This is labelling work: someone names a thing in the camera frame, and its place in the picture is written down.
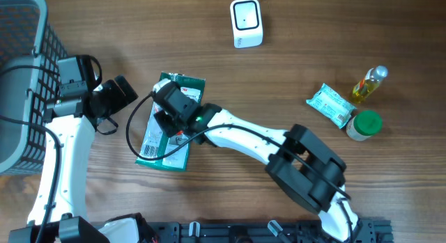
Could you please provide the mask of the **green 3M gloves package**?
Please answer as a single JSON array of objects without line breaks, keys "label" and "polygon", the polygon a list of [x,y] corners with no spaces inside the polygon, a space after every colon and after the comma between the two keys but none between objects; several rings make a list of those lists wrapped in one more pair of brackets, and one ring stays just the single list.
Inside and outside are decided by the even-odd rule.
[{"label": "green 3M gloves package", "polygon": [[[171,81],[178,82],[182,93],[198,103],[201,102],[206,85],[205,79],[170,72],[162,72],[160,81],[162,79],[170,79]],[[173,137],[168,137],[162,132],[154,118],[154,115],[161,110],[158,104],[154,103],[152,105],[140,150],[140,155],[147,158],[163,156],[187,140],[187,136],[183,132],[179,132]],[[157,161],[145,161],[137,158],[136,164],[163,171],[186,171],[189,148],[190,146],[186,145],[173,155]]]}]

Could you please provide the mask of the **teal wet wipes pack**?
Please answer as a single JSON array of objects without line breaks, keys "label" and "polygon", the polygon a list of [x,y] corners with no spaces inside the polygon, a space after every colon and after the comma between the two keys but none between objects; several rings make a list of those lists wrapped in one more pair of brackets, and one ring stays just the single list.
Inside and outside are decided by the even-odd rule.
[{"label": "teal wet wipes pack", "polygon": [[339,129],[347,124],[356,109],[327,84],[322,84],[313,98],[306,100],[306,103],[329,118]]}]

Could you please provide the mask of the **green white round tub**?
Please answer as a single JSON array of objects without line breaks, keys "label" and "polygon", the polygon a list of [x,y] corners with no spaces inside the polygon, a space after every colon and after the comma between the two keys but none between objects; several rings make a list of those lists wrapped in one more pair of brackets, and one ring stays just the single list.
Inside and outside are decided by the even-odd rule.
[{"label": "green white round tub", "polygon": [[346,133],[354,141],[365,141],[379,133],[382,127],[381,116],[375,111],[366,110],[354,116],[347,123]]}]

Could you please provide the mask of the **yellow oil bottle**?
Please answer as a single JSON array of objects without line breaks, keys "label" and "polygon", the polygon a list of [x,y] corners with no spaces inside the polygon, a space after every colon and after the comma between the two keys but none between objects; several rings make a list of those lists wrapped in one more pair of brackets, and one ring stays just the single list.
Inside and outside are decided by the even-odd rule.
[{"label": "yellow oil bottle", "polygon": [[364,102],[381,85],[387,75],[388,69],[384,65],[371,68],[364,78],[353,87],[351,101],[355,104]]}]

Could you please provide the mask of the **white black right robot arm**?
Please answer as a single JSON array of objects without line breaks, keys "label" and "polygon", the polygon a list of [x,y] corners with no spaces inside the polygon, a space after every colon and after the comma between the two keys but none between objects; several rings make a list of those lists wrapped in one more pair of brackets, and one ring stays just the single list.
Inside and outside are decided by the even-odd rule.
[{"label": "white black right robot arm", "polygon": [[255,125],[216,104],[199,104],[168,79],[154,85],[153,100],[161,108],[155,119],[167,136],[183,132],[189,141],[258,160],[289,198],[319,217],[325,235],[337,242],[354,240],[358,216],[348,204],[346,164],[311,130]]}]

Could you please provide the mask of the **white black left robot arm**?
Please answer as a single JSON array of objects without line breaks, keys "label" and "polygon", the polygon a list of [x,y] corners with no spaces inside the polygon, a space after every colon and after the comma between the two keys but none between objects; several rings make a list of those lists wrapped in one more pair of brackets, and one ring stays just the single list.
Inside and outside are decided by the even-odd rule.
[{"label": "white black left robot arm", "polygon": [[10,242],[140,242],[135,215],[101,227],[86,215],[86,174],[98,125],[137,99],[123,76],[103,81],[97,59],[62,58],[54,69],[31,56],[1,67],[1,172],[39,171],[26,226]]}]

